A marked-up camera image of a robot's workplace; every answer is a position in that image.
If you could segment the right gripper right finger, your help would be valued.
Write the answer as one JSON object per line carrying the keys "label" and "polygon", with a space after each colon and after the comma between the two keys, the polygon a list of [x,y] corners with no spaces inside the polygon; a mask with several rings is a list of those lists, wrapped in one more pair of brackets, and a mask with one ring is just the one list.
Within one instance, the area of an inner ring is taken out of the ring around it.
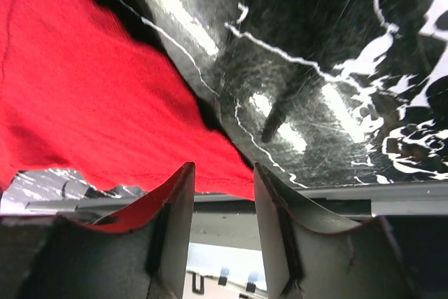
{"label": "right gripper right finger", "polygon": [[253,171],[255,210],[269,298],[415,298],[392,228],[358,223]]}

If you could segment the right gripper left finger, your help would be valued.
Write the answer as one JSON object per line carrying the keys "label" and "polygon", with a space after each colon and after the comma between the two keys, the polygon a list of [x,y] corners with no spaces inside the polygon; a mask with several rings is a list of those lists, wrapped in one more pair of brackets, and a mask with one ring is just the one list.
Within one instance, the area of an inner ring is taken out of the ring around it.
{"label": "right gripper left finger", "polygon": [[187,162],[161,186],[88,225],[27,218],[43,241],[18,298],[181,298],[195,191]]}

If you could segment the red t shirt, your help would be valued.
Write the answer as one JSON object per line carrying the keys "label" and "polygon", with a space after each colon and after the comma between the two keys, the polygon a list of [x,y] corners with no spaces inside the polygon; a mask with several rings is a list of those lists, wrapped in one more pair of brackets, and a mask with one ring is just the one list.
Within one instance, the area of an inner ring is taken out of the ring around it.
{"label": "red t shirt", "polygon": [[1,0],[1,188],[72,168],[152,190],[183,163],[196,189],[251,199],[253,173],[208,129],[169,61],[93,0]]}

